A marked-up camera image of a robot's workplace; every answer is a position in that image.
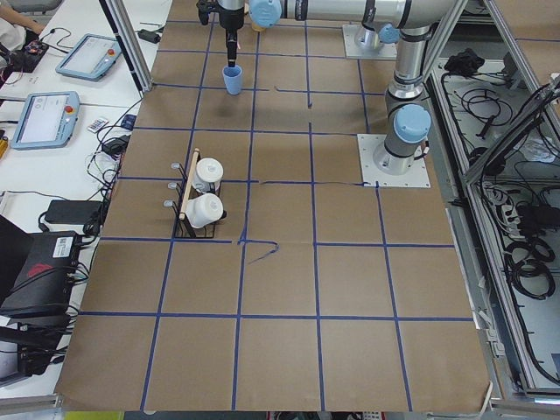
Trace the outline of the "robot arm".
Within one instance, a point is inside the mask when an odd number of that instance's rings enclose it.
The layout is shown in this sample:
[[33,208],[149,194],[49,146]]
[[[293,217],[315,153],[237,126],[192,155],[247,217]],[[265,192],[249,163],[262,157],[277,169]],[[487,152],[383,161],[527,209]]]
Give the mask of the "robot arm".
[[225,31],[227,64],[237,59],[237,32],[250,16],[262,28],[281,19],[296,21],[354,21],[353,43],[358,54],[396,48],[395,70],[386,93],[390,129],[374,150],[375,165],[392,175],[404,174],[418,157],[417,149],[431,128],[428,111],[416,103],[423,92],[424,53],[431,27],[451,8],[449,1],[199,1],[199,20],[205,25],[215,13]]

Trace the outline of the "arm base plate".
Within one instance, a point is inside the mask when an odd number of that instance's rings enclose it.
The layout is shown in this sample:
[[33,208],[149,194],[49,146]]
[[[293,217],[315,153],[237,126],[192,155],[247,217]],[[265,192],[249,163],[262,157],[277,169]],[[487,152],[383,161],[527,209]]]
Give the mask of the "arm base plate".
[[361,24],[344,24],[342,31],[347,59],[396,60],[396,44],[401,34],[391,24],[385,24],[379,31]]
[[358,134],[362,183],[371,187],[430,188],[423,151],[394,157],[385,148],[385,135]]

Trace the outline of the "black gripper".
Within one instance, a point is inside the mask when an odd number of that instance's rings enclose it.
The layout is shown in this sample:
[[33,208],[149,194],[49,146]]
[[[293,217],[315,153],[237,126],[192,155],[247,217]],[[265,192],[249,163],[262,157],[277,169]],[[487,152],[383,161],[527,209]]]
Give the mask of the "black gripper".
[[243,0],[218,0],[220,26],[226,30],[227,66],[236,66],[238,36],[243,27]]

